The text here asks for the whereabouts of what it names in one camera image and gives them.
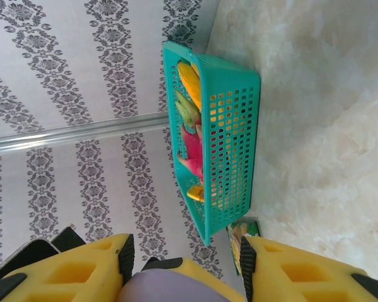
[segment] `black rubber grip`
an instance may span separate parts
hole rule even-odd
[[[256,267],[256,251],[247,241],[246,237],[241,239],[241,253],[239,257],[239,264],[241,265],[242,278],[244,279],[246,299],[252,302],[253,296],[253,282],[252,276]]]
[[[17,286],[19,286],[25,279],[26,274],[18,273],[4,279],[0,279],[0,301],[3,300],[9,293],[11,293]]]
[[[119,252],[119,273],[123,276],[123,285],[132,278],[134,266],[134,238],[130,234],[127,238],[125,245]]]
[[[65,252],[66,250],[80,247],[86,244],[86,242],[71,227],[68,226],[52,240],[52,244],[60,252]]]
[[[174,258],[167,260],[152,260],[150,259],[141,271],[146,271],[148,269],[176,269],[183,263],[182,258]]]
[[[378,280],[361,274],[352,274],[352,277],[372,296],[378,299]]]

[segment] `square hole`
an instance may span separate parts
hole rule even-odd
[[[98,245],[95,245],[93,248],[96,250],[109,250],[112,246],[112,242],[105,242]]]
[[[70,262],[58,267],[56,271],[46,280],[47,284],[69,284],[85,283],[96,264],[92,262]]]
[[[308,291],[303,293],[308,302],[351,302],[346,292],[342,291]]]
[[[314,263],[289,263],[282,265],[283,271],[292,282],[326,282],[332,278]]]
[[[37,293],[30,294],[24,302],[71,302],[75,293]]]

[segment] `striped wallpaper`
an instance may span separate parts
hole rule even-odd
[[[0,0],[0,137],[166,110],[162,42],[204,52],[219,0]]]

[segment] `gray object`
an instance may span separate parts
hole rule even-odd
[[[123,287],[117,302],[192,302],[228,300],[212,288],[178,272],[164,269],[142,271]]]

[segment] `teal plastic basket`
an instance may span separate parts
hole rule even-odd
[[[176,178],[205,245],[219,230],[244,216],[251,204],[260,96],[259,75],[211,55],[195,54],[173,42],[163,45],[166,95]],[[175,89],[189,98],[178,74],[179,61],[194,63],[202,88],[204,203],[186,193],[200,180],[177,159],[182,119]]]

